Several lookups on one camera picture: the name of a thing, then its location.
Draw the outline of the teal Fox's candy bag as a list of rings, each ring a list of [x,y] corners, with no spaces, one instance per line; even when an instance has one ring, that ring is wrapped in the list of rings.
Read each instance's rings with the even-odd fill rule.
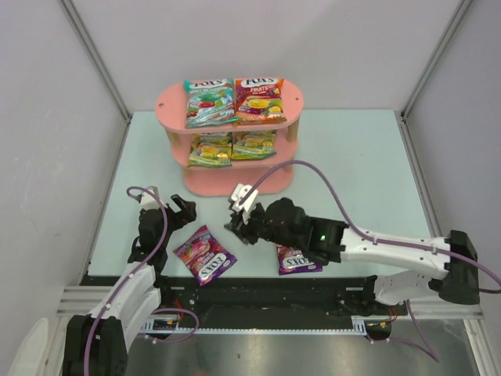
[[[232,78],[185,80],[183,87],[186,93],[186,128],[222,126],[236,121]]]

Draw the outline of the purple Fox's bag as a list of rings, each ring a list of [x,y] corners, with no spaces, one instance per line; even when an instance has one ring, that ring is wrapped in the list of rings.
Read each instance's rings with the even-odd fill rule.
[[[218,279],[237,262],[236,256],[215,239],[207,226],[201,226],[174,250],[174,254],[188,268],[200,287]]]
[[[297,273],[319,273],[323,271],[323,266],[312,262],[304,257],[300,250],[276,245],[277,259],[279,263],[278,274],[280,276]]]

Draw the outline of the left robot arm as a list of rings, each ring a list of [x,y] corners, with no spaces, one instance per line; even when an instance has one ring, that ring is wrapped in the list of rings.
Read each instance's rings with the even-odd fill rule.
[[[196,203],[171,196],[174,211],[154,186],[142,188],[138,236],[122,276],[101,302],[67,324],[63,354],[64,375],[123,375],[128,352],[148,317],[160,307],[167,290],[158,279],[168,260],[171,235],[196,219]]]

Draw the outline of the green Fox's candy bag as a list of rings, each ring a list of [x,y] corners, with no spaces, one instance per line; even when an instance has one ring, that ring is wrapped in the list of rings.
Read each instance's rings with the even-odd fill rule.
[[[231,165],[231,132],[199,133],[193,136],[188,167],[225,168]]]

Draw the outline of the yellow-green Fox's candy bag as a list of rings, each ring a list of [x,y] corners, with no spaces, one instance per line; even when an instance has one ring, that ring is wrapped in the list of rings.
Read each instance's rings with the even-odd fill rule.
[[[264,160],[276,154],[276,131],[234,132],[232,159],[234,161]]]

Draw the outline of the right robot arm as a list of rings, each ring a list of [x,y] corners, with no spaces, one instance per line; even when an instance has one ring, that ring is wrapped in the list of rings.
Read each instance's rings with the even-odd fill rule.
[[[225,228],[245,244],[266,240],[298,250],[323,266],[369,262],[400,268],[400,273],[370,277],[364,292],[381,305],[432,294],[459,305],[480,302],[478,253],[463,231],[453,230],[447,237],[392,240],[343,221],[307,215],[285,197],[268,207],[230,199],[229,209],[231,220]]]

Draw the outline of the orange Fox's candy bag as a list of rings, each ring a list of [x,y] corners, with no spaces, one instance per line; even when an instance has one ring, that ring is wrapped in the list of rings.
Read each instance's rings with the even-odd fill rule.
[[[237,125],[284,122],[283,78],[241,78],[235,81]]]

